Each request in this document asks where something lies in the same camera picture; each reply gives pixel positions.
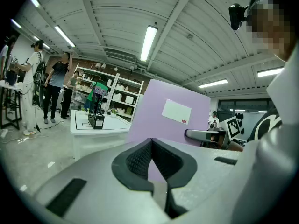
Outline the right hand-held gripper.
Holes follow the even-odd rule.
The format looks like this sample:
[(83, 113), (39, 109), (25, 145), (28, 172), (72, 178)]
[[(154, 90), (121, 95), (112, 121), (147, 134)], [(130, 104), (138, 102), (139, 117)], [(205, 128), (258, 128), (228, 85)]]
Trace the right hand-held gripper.
[(236, 117), (231, 117), (222, 122), (219, 122), (217, 118), (210, 117), (208, 131), (185, 130), (185, 137), (202, 141), (201, 147), (222, 150), (241, 150), (241, 145), (234, 141), (234, 138), (239, 134), (240, 128)]

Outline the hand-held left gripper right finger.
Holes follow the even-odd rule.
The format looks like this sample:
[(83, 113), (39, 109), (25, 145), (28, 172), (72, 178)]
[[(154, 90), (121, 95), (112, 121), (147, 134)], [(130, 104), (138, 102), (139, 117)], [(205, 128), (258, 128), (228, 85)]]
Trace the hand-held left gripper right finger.
[(207, 149), (153, 139), (152, 153), (167, 181), (165, 206), (153, 214), (153, 224), (230, 224), (232, 194), (226, 183), (239, 152)]

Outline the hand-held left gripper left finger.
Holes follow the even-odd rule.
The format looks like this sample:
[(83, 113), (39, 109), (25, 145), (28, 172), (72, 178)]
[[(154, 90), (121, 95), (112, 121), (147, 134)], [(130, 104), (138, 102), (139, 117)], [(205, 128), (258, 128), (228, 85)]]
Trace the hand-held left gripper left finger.
[(52, 223), (166, 224), (148, 180), (152, 139), (89, 154), (49, 179), (35, 200)]

